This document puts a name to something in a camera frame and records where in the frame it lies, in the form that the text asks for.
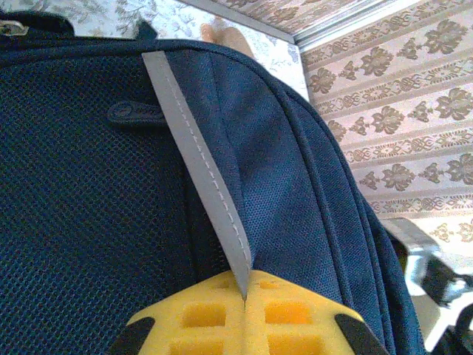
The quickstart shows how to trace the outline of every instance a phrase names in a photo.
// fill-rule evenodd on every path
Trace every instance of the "navy blue backpack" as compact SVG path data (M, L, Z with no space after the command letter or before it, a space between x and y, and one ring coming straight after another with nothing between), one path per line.
M131 315L229 269L143 64L156 50L253 268L355 309L390 354L423 354L389 236L303 98L213 44L38 33L1 42L1 354L103 354Z

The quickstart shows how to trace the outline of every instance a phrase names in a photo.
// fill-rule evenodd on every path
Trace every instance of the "yellow sponge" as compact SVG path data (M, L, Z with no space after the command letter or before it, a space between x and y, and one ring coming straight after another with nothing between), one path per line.
M353 354L335 321L352 309L263 271L252 271L243 302L230 271L135 314L154 319L140 355Z

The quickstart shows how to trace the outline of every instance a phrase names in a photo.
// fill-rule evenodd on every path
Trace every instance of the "wallpaper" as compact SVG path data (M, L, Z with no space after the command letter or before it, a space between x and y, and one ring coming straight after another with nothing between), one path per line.
M302 60L310 102L378 216L473 256L473 2L418 3Z
M133 38L141 20L153 26L158 38L208 40L204 29L227 30L238 37L240 48L249 48L240 51L250 52L269 73L308 99L297 46L175 0L0 0L0 8L57 13L71 21L78 36ZM230 45L235 41L215 42L235 47Z
M363 0L212 0L295 35Z

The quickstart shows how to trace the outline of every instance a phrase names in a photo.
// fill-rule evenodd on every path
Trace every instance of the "damask patterned wallpaper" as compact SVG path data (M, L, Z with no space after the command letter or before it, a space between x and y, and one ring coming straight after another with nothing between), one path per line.
M473 256L473 2L421 2L302 60L310 102L378 216Z
M362 0L212 0L286 33L298 32Z

